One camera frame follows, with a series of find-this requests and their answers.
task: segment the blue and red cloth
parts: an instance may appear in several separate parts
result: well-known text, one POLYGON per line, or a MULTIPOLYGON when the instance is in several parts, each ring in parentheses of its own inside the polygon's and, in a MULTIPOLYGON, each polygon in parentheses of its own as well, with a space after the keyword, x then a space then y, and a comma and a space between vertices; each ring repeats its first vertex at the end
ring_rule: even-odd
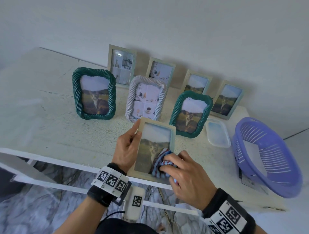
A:
POLYGON ((164 157, 168 154, 171 154, 173 153, 172 151, 170 151, 169 149, 167 148, 164 148, 161 153, 153 160, 153 163, 152 163, 152 167, 151 167, 151 175, 156 177, 156 178, 169 178, 169 174, 163 172, 163 171, 160 171, 159 168, 163 165, 171 165, 171 166, 174 166, 176 168, 178 168, 177 165, 175 165, 172 161, 169 161, 169 160, 164 160, 164 157))

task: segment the marble tile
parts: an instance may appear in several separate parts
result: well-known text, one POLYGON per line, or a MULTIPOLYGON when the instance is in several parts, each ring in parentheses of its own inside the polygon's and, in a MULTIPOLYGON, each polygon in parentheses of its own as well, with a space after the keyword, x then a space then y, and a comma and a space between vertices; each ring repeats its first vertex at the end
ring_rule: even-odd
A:
MULTIPOLYGON (((89 189, 94 173, 58 165, 38 162, 39 171, 53 178, 57 183, 89 189)), ((146 190, 145 200, 174 206, 176 197, 172 190, 133 183, 146 190)), ((0 233, 3 234, 52 234, 85 199, 85 194, 41 186, 26 185, 23 190, 0 203, 0 233)), ((112 203, 102 218, 122 206, 112 203)), ((121 218, 121 214, 112 217, 121 218)), ((153 229, 162 224, 166 233, 206 233, 206 225, 197 216, 143 206, 139 223, 153 229)))

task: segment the purple basket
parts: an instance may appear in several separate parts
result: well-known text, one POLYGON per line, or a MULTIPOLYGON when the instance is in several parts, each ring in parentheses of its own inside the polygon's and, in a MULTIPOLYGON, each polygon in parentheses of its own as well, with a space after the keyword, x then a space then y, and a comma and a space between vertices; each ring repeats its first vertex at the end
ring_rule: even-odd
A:
POLYGON ((267 125, 255 118, 243 118, 236 125, 232 145, 238 166, 252 181, 266 185, 284 198, 300 193, 303 179, 299 166, 285 142, 267 125), (250 160, 243 140, 259 146, 267 176, 250 160))

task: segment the plastic container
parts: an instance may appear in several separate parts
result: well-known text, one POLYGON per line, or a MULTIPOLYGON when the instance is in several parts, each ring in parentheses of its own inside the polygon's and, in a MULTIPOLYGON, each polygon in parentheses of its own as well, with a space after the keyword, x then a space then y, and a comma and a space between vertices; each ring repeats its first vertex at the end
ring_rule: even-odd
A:
POLYGON ((235 127, 232 145, 238 166, 252 181, 266 185, 284 198, 300 193, 303 179, 299 166, 285 142, 267 125, 255 118, 243 118, 235 127), (258 145, 267 175, 253 164, 244 141, 258 145))
POLYGON ((205 126, 207 138, 212 145, 223 148, 229 148, 231 146, 226 126, 222 121, 208 118, 205 126))

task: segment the rope-textured frame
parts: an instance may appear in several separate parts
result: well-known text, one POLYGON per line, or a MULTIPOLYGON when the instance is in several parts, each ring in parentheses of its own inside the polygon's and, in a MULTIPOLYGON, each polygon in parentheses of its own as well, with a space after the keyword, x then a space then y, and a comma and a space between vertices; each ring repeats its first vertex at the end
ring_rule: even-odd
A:
POLYGON ((184 102, 184 100, 186 98, 201 100, 201 101, 204 101, 207 104, 207 107, 204 109, 203 115, 202 115, 200 121, 198 121, 196 130, 194 132, 188 133, 188 132, 178 131, 176 129, 176 135, 181 135, 181 136, 185 136, 185 137, 188 137, 188 138, 195 138, 201 133, 201 131, 203 129, 203 126, 204 126, 204 124, 205 124, 205 122, 206 122, 206 120, 209 116, 211 108, 213 107, 213 101, 212 101, 211 97, 208 96, 208 95, 197 94, 197 93, 195 93, 193 91, 189 91, 189 90, 183 92, 177 98, 177 101, 176 101, 176 104, 174 106, 172 116, 171 116, 171 119, 170 119, 170 123, 169 123, 170 125, 176 126, 177 117, 181 112, 182 103, 184 102))
POLYGON ((154 85, 157 86, 160 89, 160 93, 159 93, 159 101, 157 103, 157 106, 155 108, 155 114, 154 114, 154 118, 153 120, 158 121, 161 115, 161 111, 162 111, 162 107, 164 104, 164 100, 166 97, 166 93, 167 93, 167 89, 166 89, 166 85, 158 80, 152 79, 152 78, 146 78, 144 76, 136 76, 133 78, 133 80, 130 83, 130 87, 129 87, 129 95, 128 95, 128 100, 127 100, 127 108, 125 110, 125 116, 127 118, 127 120, 131 121, 131 122, 136 122, 138 120, 138 118, 133 117, 131 114, 133 112, 133 105, 134 105, 134 99, 135 99, 135 95, 136 95, 136 88, 138 86, 139 83, 143 83, 146 85, 154 85))
POLYGON ((109 120, 114 117, 116 112, 116 79, 112 73, 104 69, 92 69, 86 67, 77 68, 72 75, 73 93, 76 106, 76 113, 82 119, 105 119, 109 120), (109 111, 106 115, 92 115, 84 112, 84 105, 82 103, 82 88, 80 79, 83 75, 87 76, 101 76, 109 80, 108 84, 108 107, 109 111))

